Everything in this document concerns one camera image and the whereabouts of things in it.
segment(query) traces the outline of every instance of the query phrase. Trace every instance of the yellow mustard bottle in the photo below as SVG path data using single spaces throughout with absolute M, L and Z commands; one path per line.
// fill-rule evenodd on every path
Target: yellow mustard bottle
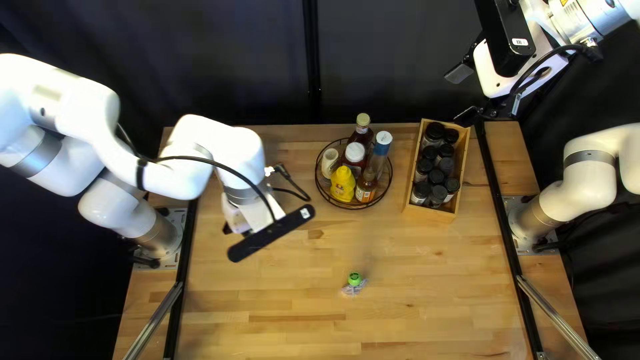
M 356 179 L 351 169 L 346 166 L 339 167 L 331 175 L 331 195 L 342 202 L 350 202 L 353 199 L 353 189 L 356 187 Z

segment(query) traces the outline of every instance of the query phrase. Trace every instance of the wooden box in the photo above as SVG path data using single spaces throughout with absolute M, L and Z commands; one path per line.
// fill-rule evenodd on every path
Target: wooden box
M 455 153 L 454 153 L 454 161 L 456 164 L 456 168 L 451 173 L 450 177 L 455 177 L 460 181 L 460 190 L 458 190 L 457 194 L 454 195 L 453 199 L 451 199 L 447 204 L 440 206 L 437 209 L 426 208 L 424 206 L 416 206 L 409 204 L 409 198 L 411 196 L 411 190 L 413 188 L 413 175 L 415 174 L 415 166 L 416 162 L 420 158 L 420 142 L 422 141 L 422 135 L 424 134 L 424 130 L 427 128 L 427 125 L 431 122 L 436 122 L 435 120 L 422 119 L 420 122 L 420 132 L 418 133 L 417 141 L 415 144 L 415 150 L 412 158 L 412 166 L 409 167 L 410 172 L 407 176 L 407 184 L 406 184 L 406 196 L 404 198 L 404 208 L 403 213 L 413 213 L 414 215 L 418 215 L 424 217 L 426 221 L 435 221 L 449 224 L 451 223 L 458 214 L 458 206 L 460 205 L 460 196 L 462 195 L 462 184 L 463 184 L 463 175 L 465 170 L 465 162 L 467 160 L 467 149 L 469 146 L 469 136 L 470 129 L 468 127 L 461 127 L 455 124 L 450 124 L 448 122 L 440 122 L 444 127 L 453 128 L 458 130 L 460 137 L 458 141 L 454 144 Z

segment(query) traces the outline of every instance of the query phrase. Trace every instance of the barcode sticker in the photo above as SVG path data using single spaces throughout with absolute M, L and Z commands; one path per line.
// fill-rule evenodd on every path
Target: barcode sticker
M 519 45 L 519 46 L 529 45 L 529 42 L 525 38 L 512 38 L 511 42 L 513 43 L 513 45 Z

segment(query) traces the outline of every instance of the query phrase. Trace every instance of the green bottle cap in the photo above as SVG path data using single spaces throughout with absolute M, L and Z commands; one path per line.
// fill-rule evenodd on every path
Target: green bottle cap
M 361 282 L 362 278 L 360 277 L 360 274 L 358 274 L 357 272 L 352 272 L 351 274 L 349 274 L 349 285 L 358 286 Z

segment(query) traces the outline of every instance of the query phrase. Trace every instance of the wooden table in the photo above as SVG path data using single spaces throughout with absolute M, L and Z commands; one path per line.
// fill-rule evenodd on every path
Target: wooden table
M 531 359 L 475 132 L 460 213 L 451 225 L 402 214 L 418 124 L 380 124 L 394 136 L 395 178 L 372 208 L 328 204 L 314 185 L 318 152 L 352 125 L 252 126 L 267 163 L 283 161 L 312 196 L 317 215 L 240 263 L 223 235 L 221 187 L 212 179 L 198 208 L 179 359 Z M 486 124 L 504 195 L 539 192 L 516 122 Z M 277 186 L 287 187 L 284 182 Z M 302 201 L 279 193 L 283 208 Z M 520 256 L 524 274 L 584 338 L 559 256 Z M 350 271 L 369 278 L 356 298 L 340 288 Z M 121 359 L 175 280 L 134 272 L 114 353 Z M 534 308 L 551 359 L 578 359 Z M 166 319 L 142 359 L 161 359 Z

